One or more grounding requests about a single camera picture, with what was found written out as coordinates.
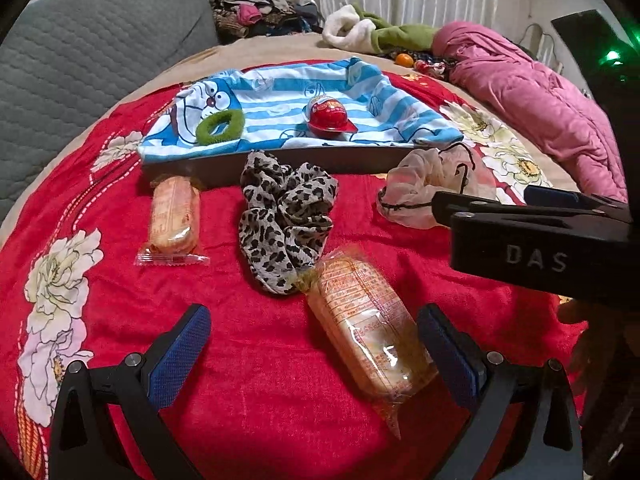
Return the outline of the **beige sheer scrunchie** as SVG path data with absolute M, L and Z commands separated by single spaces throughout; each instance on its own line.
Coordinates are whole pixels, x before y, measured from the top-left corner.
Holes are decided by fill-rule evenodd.
M 437 192 L 453 192 L 494 200 L 495 179 L 468 146 L 416 148 L 387 174 L 378 192 L 378 212 L 406 228 L 428 230 L 436 226 L 432 200 Z

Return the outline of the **red Kinder egg toy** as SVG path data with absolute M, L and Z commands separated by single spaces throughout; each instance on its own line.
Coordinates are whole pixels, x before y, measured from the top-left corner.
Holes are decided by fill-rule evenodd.
M 347 110 L 337 99 L 318 94 L 305 107 L 308 129 L 320 138 L 336 139 L 342 134 L 358 132 L 356 125 L 348 118 Z

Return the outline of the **large bread package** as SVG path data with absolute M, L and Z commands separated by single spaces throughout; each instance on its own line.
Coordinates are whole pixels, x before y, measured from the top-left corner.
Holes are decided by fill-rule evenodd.
M 435 378 L 437 367 L 397 292 L 351 247 L 320 258 L 295 285 L 358 387 L 399 437 L 400 406 Z

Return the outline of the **leopard print scrunchie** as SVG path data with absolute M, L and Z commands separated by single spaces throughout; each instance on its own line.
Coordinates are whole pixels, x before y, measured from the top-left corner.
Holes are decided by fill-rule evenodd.
M 294 168 L 254 151 L 240 187 L 246 209 L 239 241 L 250 272 L 267 292 L 292 294 L 297 275 L 314 266 L 326 246 L 338 182 L 309 162 Z

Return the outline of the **small bread package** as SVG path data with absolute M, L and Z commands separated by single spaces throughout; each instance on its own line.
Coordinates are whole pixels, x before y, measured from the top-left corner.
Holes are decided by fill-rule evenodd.
M 163 178 L 154 188 L 149 235 L 137 266 L 209 264 L 200 247 L 201 193 L 188 177 Z

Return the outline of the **green fuzzy hair scrunchie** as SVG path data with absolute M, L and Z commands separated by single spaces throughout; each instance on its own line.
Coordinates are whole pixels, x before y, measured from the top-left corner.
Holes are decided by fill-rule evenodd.
M 204 118 L 196 127 L 198 145 L 238 140 L 245 125 L 242 110 L 221 110 Z

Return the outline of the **pink quilted comforter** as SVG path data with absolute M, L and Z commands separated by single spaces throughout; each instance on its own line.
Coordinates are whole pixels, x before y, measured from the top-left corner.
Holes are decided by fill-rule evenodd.
M 491 106 L 582 192 L 626 203 L 623 164 L 608 116 L 572 82 L 483 25 L 442 26 L 432 51 L 454 61 L 452 84 Z

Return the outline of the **colourful snack wrappers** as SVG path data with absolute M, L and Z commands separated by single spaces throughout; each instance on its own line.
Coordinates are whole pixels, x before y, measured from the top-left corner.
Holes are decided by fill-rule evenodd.
M 455 60 L 438 60 L 437 58 L 422 60 L 422 58 L 419 58 L 414 62 L 413 69 L 420 74 L 435 79 L 448 80 L 456 64 L 457 62 Z

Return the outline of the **blue striped cartoon tray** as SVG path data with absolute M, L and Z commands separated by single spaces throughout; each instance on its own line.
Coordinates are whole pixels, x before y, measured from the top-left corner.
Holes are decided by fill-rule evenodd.
M 357 133 L 336 139 L 315 136 L 305 107 L 318 94 L 339 100 Z M 242 110 L 245 125 L 238 140 L 198 145 L 196 127 L 221 110 Z M 462 132 L 428 105 L 402 90 L 378 66 L 362 58 L 224 70 L 177 92 L 168 109 L 138 146 L 143 171 L 159 176 L 186 168 L 192 160 L 292 148 L 372 146 L 446 148 Z

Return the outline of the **cluttered side desk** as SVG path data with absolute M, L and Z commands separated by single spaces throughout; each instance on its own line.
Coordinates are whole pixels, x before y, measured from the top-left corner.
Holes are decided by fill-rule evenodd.
M 528 24 L 516 44 L 535 61 L 544 64 L 557 74 L 563 73 L 564 64 L 556 54 L 554 38 L 544 31 L 541 24 Z

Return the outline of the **orange fruit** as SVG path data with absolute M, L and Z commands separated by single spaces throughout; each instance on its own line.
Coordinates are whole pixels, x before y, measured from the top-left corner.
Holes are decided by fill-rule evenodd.
M 405 68 L 413 68 L 414 66 L 414 59 L 411 55 L 408 55 L 408 53 L 398 53 L 398 55 L 395 56 L 394 62 Z

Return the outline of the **black television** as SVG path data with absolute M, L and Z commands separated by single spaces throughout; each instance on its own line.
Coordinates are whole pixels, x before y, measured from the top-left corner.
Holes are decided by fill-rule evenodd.
M 602 110 L 611 113 L 639 91 L 639 53 L 598 10 L 564 15 L 551 24 Z

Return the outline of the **green and white garment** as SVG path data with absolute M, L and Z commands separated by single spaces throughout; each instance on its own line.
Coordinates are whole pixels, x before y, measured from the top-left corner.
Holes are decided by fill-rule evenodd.
M 326 18 L 322 39 L 344 51 L 386 54 L 431 50 L 438 31 L 438 27 L 425 24 L 393 25 L 356 4 L 346 4 Z

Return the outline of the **beige bed sheet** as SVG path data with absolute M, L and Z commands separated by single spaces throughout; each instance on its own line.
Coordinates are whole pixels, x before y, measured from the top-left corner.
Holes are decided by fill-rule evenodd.
M 3 219 L 1 226 L 1 249 L 14 231 L 17 220 L 20 218 L 22 209 L 28 201 L 29 196 L 35 192 L 42 181 L 53 170 L 55 170 L 56 166 L 58 166 L 65 157 L 84 145 L 94 126 L 100 120 L 110 116 L 120 104 L 141 99 L 150 93 L 173 86 L 174 84 L 186 84 L 187 82 L 201 79 L 213 73 L 220 72 L 221 70 L 226 70 L 227 68 L 239 68 L 240 70 L 244 70 L 244 68 L 251 69 L 258 66 L 284 64 L 285 62 L 298 63 L 303 61 L 335 61 L 340 60 L 341 58 L 347 58 L 347 55 L 349 54 L 353 53 L 325 46 L 321 41 L 319 34 L 310 32 L 309 34 L 293 36 L 260 36 L 256 38 L 243 39 L 235 42 L 234 44 L 212 47 L 195 53 L 188 58 L 184 58 L 175 65 L 170 66 L 167 70 L 164 70 L 163 73 L 151 79 L 143 86 L 134 90 L 134 92 L 129 93 L 128 96 L 119 100 L 99 119 L 97 119 L 88 128 L 85 128 L 85 130 L 82 133 L 79 133 L 78 136 L 75 136 L 70 140 L 70 142 L 68 142 L 64 148 L 58 152 L 55 158 L 52 159 L 47 166 L 45 166 L 43 170 L 36 175 L 34 182 L 32 182 L 20 195 L 6 215 L 6 218 Z M 487 114 L 498 117 L 488 106 L 478 102 L 476 99 L 472 98 L 469 93 L 466 93 L 463 89 L 456 87 L 454 84 L 450 84 L 450 82 L 436 80 L 429 76 L 423 76 L 415 70 L 409 70 L 407 67 L 396 65 L 389 58 L 380 58 L 379 56 L 358 53 L 355 53 L 354 55 L 360 56 L 360 58 L 368 63 L 377 65 L 383 72 L 397 74 L 409 80 L 424 79 L 439 82 L 443 87 L 456 94 L 464 102 L 467 102 L 469 106 L 478 108 L 479 110 L 484 110 Z M 538 148 L 526 139 L 525 136 L 519 133 L 518 130 L 514 129 L 513 131 L 518 139 L 523 143 L 526 150 L 529 152 L 529 155 L 533 156 L 534 162 L 536 162 L 540 167 L 554 188 L 562 188 L 562 190 L 567 191 L 579 191 L 579 188 L 572 177 L 560 165 L 554 162 L 549 156 L 539 151 Z

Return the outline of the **pile of clothes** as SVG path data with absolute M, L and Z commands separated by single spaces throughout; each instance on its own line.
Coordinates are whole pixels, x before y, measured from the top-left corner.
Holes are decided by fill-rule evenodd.
M 281 37 L 322 32 L 318 6 L 291 0 L 209 0 L 218 39 L 233 44 L 258 36 Z

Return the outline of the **grey quilted headboard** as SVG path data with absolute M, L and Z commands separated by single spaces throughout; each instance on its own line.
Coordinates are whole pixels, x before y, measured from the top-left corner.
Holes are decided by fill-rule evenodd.
M 208 0 L 38 0 L 1 45 L 1 211 L 124 96 L 216 46 Z

